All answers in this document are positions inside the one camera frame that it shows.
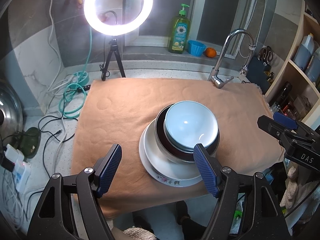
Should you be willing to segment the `right gloved hand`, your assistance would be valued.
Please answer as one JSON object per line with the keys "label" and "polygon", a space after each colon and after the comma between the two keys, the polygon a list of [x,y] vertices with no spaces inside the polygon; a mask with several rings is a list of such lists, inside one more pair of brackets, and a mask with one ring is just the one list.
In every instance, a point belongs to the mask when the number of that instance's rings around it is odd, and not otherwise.
{"label": "right gloved hand", "polygon": [[291,209],[295,202],[295,197],[298,192],[298,168],[291,166],[287,173],[286,190],[280,202],[281,207],[285,207],[287,210]]}

